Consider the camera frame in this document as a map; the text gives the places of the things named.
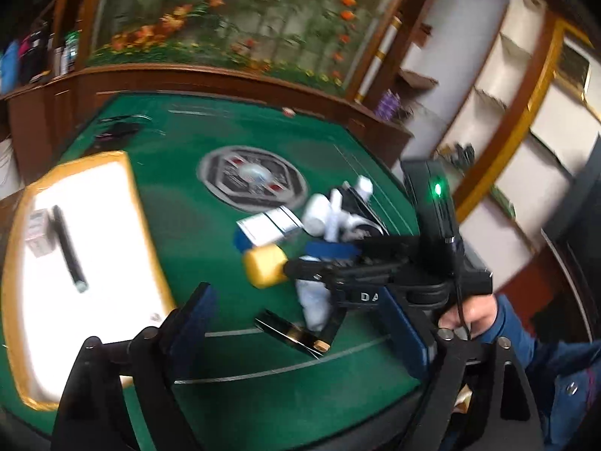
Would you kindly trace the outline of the person's right hand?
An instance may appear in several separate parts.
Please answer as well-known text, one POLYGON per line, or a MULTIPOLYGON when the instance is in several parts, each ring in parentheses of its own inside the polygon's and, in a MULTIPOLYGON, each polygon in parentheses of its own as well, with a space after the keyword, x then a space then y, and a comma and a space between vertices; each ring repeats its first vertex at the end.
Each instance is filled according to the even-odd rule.
POLYGON ((467 326, 472 337, 483 335, 491 329, 499 312, 498 299, 494 294, 473 296, 461 306, 457 304, 439 319, 441 329, 456 330, 467 326))

